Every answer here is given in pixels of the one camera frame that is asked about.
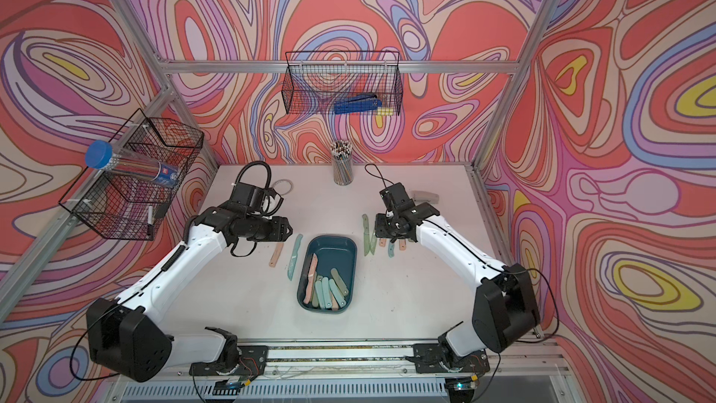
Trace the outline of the blue capped clear tube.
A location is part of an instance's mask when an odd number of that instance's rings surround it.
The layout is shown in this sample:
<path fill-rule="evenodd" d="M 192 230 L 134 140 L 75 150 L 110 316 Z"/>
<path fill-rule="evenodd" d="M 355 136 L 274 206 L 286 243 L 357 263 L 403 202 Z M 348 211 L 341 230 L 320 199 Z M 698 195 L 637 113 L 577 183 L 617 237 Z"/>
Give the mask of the blue capped clear tube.
<path fill-rule="evenodd" d="M 91 169 L 131 176 L 165 188 L 175 187 L 179 179 L 179 171 L 174 166 L 102 140 L 87 148 L 85 164 Z"/>

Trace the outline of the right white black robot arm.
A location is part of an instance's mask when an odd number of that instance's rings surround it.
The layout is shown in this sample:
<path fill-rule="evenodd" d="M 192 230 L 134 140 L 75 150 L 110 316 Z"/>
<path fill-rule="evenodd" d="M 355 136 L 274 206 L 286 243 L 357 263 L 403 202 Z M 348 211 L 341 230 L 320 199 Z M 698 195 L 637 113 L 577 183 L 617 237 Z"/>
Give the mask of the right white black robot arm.
<path fill-rule="evenodd" d="M 449 354 L 500 354 L 541 324 L 530 271 L 492 257 L 462 236 L 430 203 L 415 203 L 401 183 L 380 191 L 385 211 L 375 233 L 392 242 L 410 240 L 438 255 L 474 293 L 471 319 L 439 338 Z"/>

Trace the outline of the clear pencil cup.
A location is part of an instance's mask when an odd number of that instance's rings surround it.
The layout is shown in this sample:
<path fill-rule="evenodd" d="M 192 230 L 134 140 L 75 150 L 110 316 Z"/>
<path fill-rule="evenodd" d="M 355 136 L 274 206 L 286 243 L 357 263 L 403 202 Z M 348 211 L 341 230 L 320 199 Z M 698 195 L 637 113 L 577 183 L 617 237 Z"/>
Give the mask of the clear pencil cup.
<path fill-rule="evenodd" d="M 337 140 L 331 145 L 334 181 L 339 186 L 348 186 L 354 180 L 352 174 L 352 144 Z"/>

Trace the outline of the masking tape roll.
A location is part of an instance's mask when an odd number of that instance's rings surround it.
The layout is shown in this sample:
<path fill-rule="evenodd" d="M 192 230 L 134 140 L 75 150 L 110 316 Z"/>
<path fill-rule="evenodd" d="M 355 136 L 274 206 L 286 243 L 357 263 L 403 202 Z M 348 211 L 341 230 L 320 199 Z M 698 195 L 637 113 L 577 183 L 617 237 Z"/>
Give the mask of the masking tape roll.
<path fill-rule="evenodd" d="M 282 178 L 275 181 L 271 186 L 279 195 L 285 197 L 289 195 L 295 188 L 292 180 Z"/>

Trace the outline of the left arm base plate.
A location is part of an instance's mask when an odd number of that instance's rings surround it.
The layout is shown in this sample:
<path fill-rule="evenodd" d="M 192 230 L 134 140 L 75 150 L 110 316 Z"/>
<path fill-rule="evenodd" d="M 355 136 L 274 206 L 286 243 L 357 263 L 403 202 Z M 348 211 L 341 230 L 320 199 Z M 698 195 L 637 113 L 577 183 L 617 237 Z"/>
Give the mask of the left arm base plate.
<path fill-rule="evenodd" d="M 229 347 L 216 361 L 193 363 L 189 368 L 189 374 L 193 377 L 257 378 L 264 374 L 268 353 L 268 345 Z"/>

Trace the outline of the dark teal storage tray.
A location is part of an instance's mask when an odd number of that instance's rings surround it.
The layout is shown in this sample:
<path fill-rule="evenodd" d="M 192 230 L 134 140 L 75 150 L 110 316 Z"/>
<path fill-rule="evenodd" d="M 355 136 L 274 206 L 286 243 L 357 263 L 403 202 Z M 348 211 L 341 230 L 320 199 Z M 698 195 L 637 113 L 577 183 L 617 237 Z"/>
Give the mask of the dark teal storage tray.
<path fill-rule="evenodd" d="M 307 274 L 311 255 L 318 259 L 313 300 L 309 305 L 303 303 Z M 296 299 L 298 305 L 313 313 L 344 313 L 352 303 L 357 265 L 357 245 L 351 238 L 339 235 L 320 235 L 309 242 L 305 259 L 301 266 Z M 331 277 L 336 268 L 349 289 L 350 294 L 343 297 Z"/>

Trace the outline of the small white stapler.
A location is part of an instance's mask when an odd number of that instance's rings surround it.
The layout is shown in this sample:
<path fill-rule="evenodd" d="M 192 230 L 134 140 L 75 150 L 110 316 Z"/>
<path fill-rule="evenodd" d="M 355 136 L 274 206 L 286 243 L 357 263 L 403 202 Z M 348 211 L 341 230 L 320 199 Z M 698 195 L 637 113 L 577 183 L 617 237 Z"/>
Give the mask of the small white stapler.
<path fill-rule="evenodd" d="M 430 203 L 430 204 L 438 204 L 439 203 L 439 196 L 435 193 L 424 191 L 424 190 L 414 190 L 412 192 L 412 199 L 415 203 Z"/>

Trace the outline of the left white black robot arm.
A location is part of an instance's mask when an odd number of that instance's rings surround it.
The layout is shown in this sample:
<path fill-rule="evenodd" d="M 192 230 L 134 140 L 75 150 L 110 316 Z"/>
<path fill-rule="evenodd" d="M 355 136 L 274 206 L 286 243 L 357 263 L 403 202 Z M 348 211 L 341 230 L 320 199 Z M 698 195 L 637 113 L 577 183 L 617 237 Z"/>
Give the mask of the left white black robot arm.
<path fill-rule="evenodd" d="M 144 277 L 112 300 L 98 299 L 86 313 L 89 359 L 136 382 L 161 371 L 190 366 L 200 373 L 231 376 L 244 366 L 238 338 L 217 327 L 196 335 L 164 331 L 161 323 L 181 292 L 216 256 L 247 242 L 283 243 L 293 233 L 279 216 L 283 196 L 272 188 L 272 170 L 250 162 L 236 176 L 227 201 L 192 216 L 180 242 Z"/>

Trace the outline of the black marker in basket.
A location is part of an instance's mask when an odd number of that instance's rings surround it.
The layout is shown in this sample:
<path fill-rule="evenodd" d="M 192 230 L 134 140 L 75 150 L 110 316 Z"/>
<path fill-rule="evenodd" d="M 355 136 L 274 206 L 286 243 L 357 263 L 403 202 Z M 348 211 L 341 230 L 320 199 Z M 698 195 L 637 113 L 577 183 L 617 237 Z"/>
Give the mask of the black marker in basket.
<path fill-rule="evenodd" d="M 154 236 L 154 211 L 153 206 L 147 207 L 147 237 L 152 238 Z"/>

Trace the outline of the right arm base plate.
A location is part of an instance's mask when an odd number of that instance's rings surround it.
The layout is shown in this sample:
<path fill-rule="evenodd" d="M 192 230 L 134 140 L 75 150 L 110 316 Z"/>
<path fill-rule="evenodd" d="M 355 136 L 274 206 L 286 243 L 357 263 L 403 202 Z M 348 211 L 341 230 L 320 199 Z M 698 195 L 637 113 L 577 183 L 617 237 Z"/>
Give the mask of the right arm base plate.
<path fill-rule="evenodd" d="M 478 377 L 490 371 L 485 351 L 475 351 L 467 356 L 457 356 L 447 345 L 440 343 L 416 343 L 412 353 L 405 357 L 419 374 L 470 373 Z"/>

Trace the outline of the aluminium rail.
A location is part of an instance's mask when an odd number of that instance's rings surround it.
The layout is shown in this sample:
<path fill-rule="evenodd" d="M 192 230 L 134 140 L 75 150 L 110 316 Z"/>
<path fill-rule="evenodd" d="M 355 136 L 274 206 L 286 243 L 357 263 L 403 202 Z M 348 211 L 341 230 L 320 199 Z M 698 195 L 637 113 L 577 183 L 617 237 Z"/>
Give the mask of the aluminium rail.
<path fill-rule="evenodd" d="M 570 367 L 553 341 L 518 343 L 501 354 L 470 354 L 449 365 L 436 345 L 426 340 L 408 341 L 287 341 L 257 347 L 242 345 L 239 365 L 250 373 L 277 380 L 337 376 L 458 376 L 476 373 L 499 375 L 553 375 Z"/>

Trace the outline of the blue tool in basket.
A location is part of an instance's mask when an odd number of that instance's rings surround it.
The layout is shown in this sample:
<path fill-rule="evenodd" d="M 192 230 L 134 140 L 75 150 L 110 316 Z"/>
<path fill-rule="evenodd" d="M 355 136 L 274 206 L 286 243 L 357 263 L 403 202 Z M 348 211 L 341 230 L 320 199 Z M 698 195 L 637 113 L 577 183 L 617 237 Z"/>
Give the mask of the blue tool in basket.
<path fill-rule="evenodd" d="M 381 107 L 382 100 L 380 100 L 380 97 L 374 93 L 367 93 L 339 100 L 335 102 L 333 110 L 336 115 L 345 115 L 373 112 Z"/>

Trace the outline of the olive knife row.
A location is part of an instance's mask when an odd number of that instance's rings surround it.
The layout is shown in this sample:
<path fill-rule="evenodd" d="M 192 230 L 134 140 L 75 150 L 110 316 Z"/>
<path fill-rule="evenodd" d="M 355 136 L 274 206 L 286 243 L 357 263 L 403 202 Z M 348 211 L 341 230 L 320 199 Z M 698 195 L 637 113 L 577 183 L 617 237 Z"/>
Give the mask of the olive knife row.
<path fill-rule="evenodd" d="M 346 286 L 345 282 L 343 281 L 342 277 L 339 274 L 339 271 L 336 268 L 333 268 L 331 270 L 331 277 L 334 280 L 334 282 L 337 285 L 337 289 L 341 293 L 343 297 L 347 297 L 350 292 L 348 287 Z"/>

